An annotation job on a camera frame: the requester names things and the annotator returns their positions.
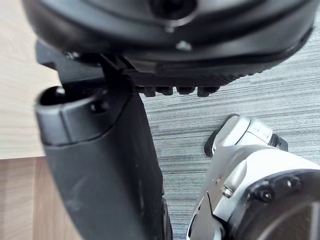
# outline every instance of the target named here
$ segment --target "silver metal part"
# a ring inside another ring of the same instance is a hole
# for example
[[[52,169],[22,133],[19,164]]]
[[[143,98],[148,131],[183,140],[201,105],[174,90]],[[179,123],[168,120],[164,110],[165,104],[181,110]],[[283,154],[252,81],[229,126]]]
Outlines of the silver metal part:
[[[260,179],[288,170],[320,169],[302,157],[269,146],[272,134],[272,129],[258,119],[235,115],[225,122],[213,141],[214,155],[192,215],[196,221],[191,230],[189,225],[187,240],[216,240],[219,234],[212,219],[228,222],[246,188]]]
[[[176,49],[181,51],[190,52],[192,51],[192,45],[189,42],[181,40],[179,43],[175,45]]]
[[[210,200],[207,194],[203,196],[199,213],[195,215],[191,230],[188,232],[190,240],[221,240],[223,227],[221,223],[211,215]]]
[[[56,92],[58,95],[65,95],[65,94],[66,94],[66,91],[65,91],[65,89],[64,89],[62,86],[57,87],[56,90],[55,90],[55,92]]]
[[[226,198],[231,198],[234,192],[227,188],[225,185],[221,188],[221,193],[226,197]]]

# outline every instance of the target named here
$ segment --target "black plastic casing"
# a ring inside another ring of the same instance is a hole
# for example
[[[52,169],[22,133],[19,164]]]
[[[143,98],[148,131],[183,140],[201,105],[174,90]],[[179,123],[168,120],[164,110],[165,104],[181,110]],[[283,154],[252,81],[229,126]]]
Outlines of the black plastic casing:
[[[83,239],[170,240],[144,105],[128,82],[118,87],[42,93],[35,111],[48,165]]]
[[[63,53],[122,56],[121,70],[136,86],[218,88],[296,53],[310,36],[319,4],[197,0],[188,16],[172,20],[153,11],[157,1],[23,0],[23,5],[42,41]]]
[[[227,223],[227,239],[319,239],[319,182],[320,170],[296,169],[250,185]]]

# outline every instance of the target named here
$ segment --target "bolt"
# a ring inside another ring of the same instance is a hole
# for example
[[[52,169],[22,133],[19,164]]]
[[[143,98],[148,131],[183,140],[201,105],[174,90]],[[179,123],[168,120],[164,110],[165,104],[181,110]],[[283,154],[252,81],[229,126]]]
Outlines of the bolt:
[[[66,56],[68,59],[74,60],[74,59],[77,59],[77,58],[80,57],[80,53],[75,52],[75,51],[73,51],[73,52],[67,52],[67,53],[65,54],[65,56]]]
[[[273,200],[273,194],[268,189],[258,191],[256,196],[264,203],[270,203]]]
[[[175,45],[175,48],[181,51],[190,52],[192,51],[192,45],[184,40],[180,41]]]
[[[173,34],[175,32],[175,28],[173,26],[166,26],[164,28],[165,32],[167,32],[168,34]]]
[[[286,184],[288,185],[289,188],[293,190],[300,190],[302,188],[302,184],[299,178],[297,177],[291,177]]]
[[[226,186],[223,186],[221,188],[221,193],[228,199],[231,198],[232,195],[234,194],[234,192]]]
[[[62,86],[56,88],[55,93],[57,96],[64,96],[66,95],[66,91]]]
[[[91,110],[94,113],[103,113],[109,108],[109,104],[105,101],[102,102],[94,102],[91,104]]]

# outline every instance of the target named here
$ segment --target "black screw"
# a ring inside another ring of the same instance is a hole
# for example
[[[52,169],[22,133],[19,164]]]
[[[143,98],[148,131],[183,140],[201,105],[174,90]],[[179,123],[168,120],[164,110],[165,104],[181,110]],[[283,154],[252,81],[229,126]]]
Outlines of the black screw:
[[[300,190],[302,188],[302,183],[298,177],[291,177],[287,182],[289,188],[293,190]]]
[[[262,189],[256,193],[256,197],[264,203],[270,203],[273,200],[274,195],[269,189]]]
[[[100,114],[108,110],[109,104],[106,101],[97,101],[92,103],[90,108],[92,112]]]

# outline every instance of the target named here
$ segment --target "wooden floor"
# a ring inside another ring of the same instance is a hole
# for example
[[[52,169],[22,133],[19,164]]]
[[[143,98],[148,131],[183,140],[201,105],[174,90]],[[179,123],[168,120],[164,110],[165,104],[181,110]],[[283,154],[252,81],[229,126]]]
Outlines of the wooden floor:
[[[31,57],[35,36],[13,2],[0,3],[0,26],[8,29],[0,33],[0,159],[43,154],[32,106],[36,94],[57,80],[56,73]],[[291,153],[320,163],[320,12],[315,26],[310,41],[295,56],[210,97],[142,96],[175,240],[186,237],[211,161],[204,143],[229,114],[260,118],[288,141]],[[79,238],[43,158],[0,160],[0,239]]]

